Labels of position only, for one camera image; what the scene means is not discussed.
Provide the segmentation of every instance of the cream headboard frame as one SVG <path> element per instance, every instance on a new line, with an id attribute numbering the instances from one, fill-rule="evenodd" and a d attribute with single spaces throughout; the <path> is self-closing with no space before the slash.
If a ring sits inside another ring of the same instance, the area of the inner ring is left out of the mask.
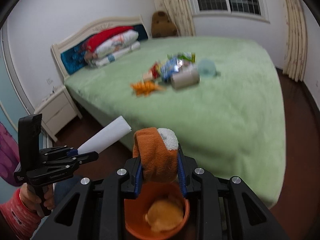
<path id="1" fill-rule="evenodd" d="M 101 30 L 117 27 L 117 26 L 130 26 L 130 25 L 138 25 L 142 24 L 148 34 L 148 38 L 150 38 L 149 33 L 143 24 L 142 16 L 136 17 L 105 17 L 99 20 L 95 20 L 86 26 L 84 26 L 78 32 L 72 34 L 68 38 L 64 39 L 60 43 L 53 44 L 51 46 L 51 52 L 53 55 L 53 59 L 57 66 L 59 67 L 64 80 L 69 77 L 67 70 L 62 63 L 60 54 L 65 52 L 66 50 L 76 46 L 81 41 L 84 41 L 87 37 L 100 32 Z"/>

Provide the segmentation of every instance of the mattress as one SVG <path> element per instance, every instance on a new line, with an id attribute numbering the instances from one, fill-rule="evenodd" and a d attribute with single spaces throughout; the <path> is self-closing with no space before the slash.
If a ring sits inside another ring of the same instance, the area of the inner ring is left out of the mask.
<path id="1" fill-rule="evenodd" d="M 221 76 L 136 97 L 130 83 L 167 54 L 188 51 L 196 53 L 196 62 L 213 60 Z M 122 115 L 132 127 L 121 140 L 128 148 L 139 129 L 169 128 L 199 166 L 217 177 L 241 177 L 269 207 L 277 202 L 285 171 L 284 104 L 270 56 L 254 41 L 150 39 L 110 65 L 80 69 L 65 85 L 102 125 Z"/>

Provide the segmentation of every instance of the beige curtain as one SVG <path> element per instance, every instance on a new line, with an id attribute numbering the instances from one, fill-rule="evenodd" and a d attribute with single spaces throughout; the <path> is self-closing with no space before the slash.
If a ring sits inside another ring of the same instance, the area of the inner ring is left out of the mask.
<path id="1" fill-rule="evenodd" d="M 286 0 L 288 25 L 287 54 L 283 73 L 303 81 L 307 61 L 307 28 L 300 0 Z"/>
<path id="2" fill-rule="evenodd" d="M 155 0 L 157 11 L 165 11 L 177 26 L 180 36 L 196 35 L 188 0 Z"/>

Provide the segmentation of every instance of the window frame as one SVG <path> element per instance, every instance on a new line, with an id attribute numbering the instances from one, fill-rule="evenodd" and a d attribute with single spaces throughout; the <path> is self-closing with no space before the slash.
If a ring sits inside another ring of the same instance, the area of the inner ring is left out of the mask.
<path id="1" fill-rule="evenodd" d="M 200 17 L 200 16 L 232 16 L 232 17 L 242 17 L 242 18 L 249 18 L 253 20 L 269 22 L 268 10 L 267 10 L 267 3 L 266 0 L 258 0 L 260 6 L 260 15 L 255 15 L 253 13 L 246 13 L 246 12 L 232 12 L 230 7 L 230 1 L 227 1 L 227 8 L 228 10 L 206 10 L 200 11 L 198 0 L 188 0 L 192 16 L 193 17 Z"/>

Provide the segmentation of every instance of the metal screw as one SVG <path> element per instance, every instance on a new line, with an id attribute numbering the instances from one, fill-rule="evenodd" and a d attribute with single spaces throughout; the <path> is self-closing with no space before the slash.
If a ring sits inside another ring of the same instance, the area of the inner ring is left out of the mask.
<path id="1" fill-rule="evenodd" d="M 202 168 L 196 168 L 196 169 L 195 169 L 195 173 L 196 173 L 196 174 L 199 174 L 199 175 L 204 174 L 204 169 L 202 169 Z"/>
<path id="2" fill-rule="evenodd" d="M 119 170 L 117 171 L 117 174 L 120 175 L 120 176 L 123 176 L 123 175 L 126 174 L 126 173 L 127 173 L 126 169 L 119 169 Z"/>
<path id="3" fill-rule="evenodd" d="M 233 177 L 232 182 L 235 184 L 239 184 L 241 182 L 241 179 L 239 177 Z"/>
<path id="4" fill-rule="evenodd" d="M 89 178 L 83 178 L 83 179 L 81 179 L 80 182 L 81 182 L 82 185 L 87 185 L 90 182 L 90 179 Z"/>

